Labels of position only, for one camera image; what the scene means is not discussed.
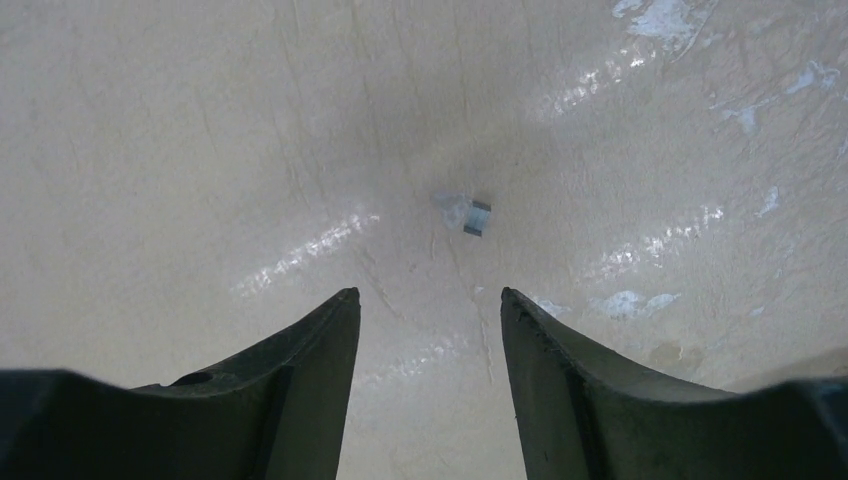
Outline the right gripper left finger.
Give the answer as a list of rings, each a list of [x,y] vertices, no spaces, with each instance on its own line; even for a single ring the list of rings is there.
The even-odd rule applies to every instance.
[[[172,384],[1,374],[5,479],[333,479],[361,322],[346,288]]]

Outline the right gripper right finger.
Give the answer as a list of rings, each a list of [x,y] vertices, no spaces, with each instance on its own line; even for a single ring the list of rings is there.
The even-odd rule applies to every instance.
[[[501,302],[528,478],[846,477],[845,378],[731,393],[636,363],[517,290]]]

